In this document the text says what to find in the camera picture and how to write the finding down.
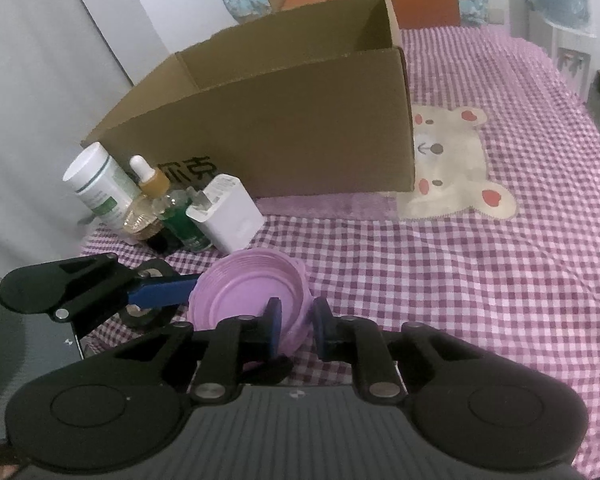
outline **bear face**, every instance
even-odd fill
[[[413,106],[416,186],[398,193],[401,218],[433,218],[468,208],[494,218],[516,212],[513,195],[487,179],[487,163],[477,126],[487,122],[479,108],[456,110]]]

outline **white bottle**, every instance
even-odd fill
[[[64,172],[67,183],[94,215],[129,243],[123,231],[126,210],[140,189],[99,142],[80,153]]]
[[[264,225],[264,217],[240,179],[219,174],[205,187],[204,194],[210,205],[194,200],[187,208],[187,216],[224,253],[249,245]]]

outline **pink bowl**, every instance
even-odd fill
[[[210,330],[227,317],[259,316],[269,298],[282,302],[279,352],[291,356],[307,338],[314,299],[304,263],[274,249],[244,249],[216,261],[196,283],[187,319],[196,330]]]

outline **white bottle cap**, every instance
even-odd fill
[[[108,159],[107,150],[99,142],[94,142],[75,157],[64,172],[62,181],[79,192],[100,173]]]
[[[149,166],[149,163],[146,160],[144,160],[144,156],[142,155],[132,156],[131,160],[129,160],[129,165],[140,179],[140,182],[148,182],[155,175],[154,168]]]

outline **white charger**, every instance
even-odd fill
[[[249,245],[264,225],[264,216],[240,179],[219,174],[203,193],[208,202],[194,202],[187,207],[187,216],[223,253],[231,254]]]

